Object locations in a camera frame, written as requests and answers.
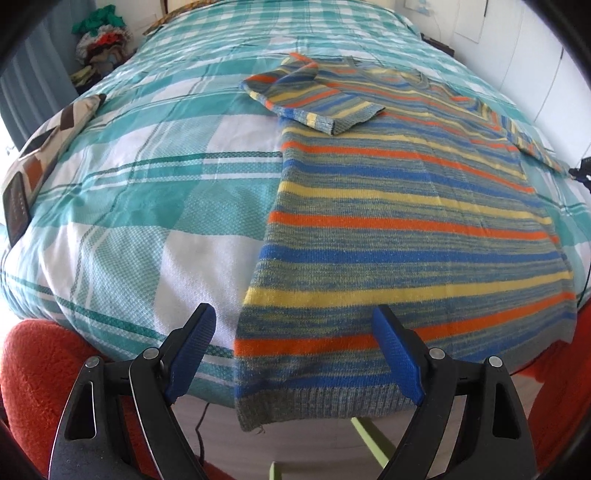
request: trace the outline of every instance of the white and teal checkered fabric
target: white and teal checkered fabric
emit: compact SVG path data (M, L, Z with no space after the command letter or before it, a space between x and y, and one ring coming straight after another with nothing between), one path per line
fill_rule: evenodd
M88 92L108 100L44 185L24 237L2 256L12 310L53 319L124 359L159 344L207 301L217 331L190 392L232 406L236 322L282 167L276 116L239 84L292 51L418 69L526 123L504 95L380 7L240 0L199 8L152 34ZM524 164L582 288L589 195Z

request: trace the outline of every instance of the curtain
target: curtain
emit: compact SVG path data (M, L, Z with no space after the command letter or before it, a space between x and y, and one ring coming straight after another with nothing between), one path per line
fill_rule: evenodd
M95 9L95 0L61 0L0 76L0 116L19 150L48 118L78 97L69 77L82 68L75 58L78 38L72 25Z

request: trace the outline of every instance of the sweater sleeve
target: sweater sleeve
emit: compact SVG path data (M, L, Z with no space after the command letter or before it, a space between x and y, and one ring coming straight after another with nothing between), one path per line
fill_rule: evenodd
M383 105L319 83L315 80L317 73L316 62L297 61L253 75L241 83L241 88L278 116L329 135L339 135L384 109Z

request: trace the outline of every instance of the pillow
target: pillow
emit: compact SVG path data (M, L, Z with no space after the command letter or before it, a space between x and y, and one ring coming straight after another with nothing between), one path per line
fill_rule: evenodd
M104 103L106 95L78 99L56 113L29 138L2 183L2 205L10 246L31 223L30 209L41 186L82 128Z

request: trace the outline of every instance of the black clamp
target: black clamp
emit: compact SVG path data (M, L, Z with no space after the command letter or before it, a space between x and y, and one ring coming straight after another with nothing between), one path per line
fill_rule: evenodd
M135 463L119 400L131 395L163 480L207 480L170 406L188 390L216 329L202 303L185 326L135 360L86 360L57 430L50 480L147 480Z
M402 393L417 405L407 431L378 480L424 480L437 454L457 395L466 395L460 432L445 480L531 480L534 447L509 372L497 356L482 364L454 360L427 348L387 305L372 319Z

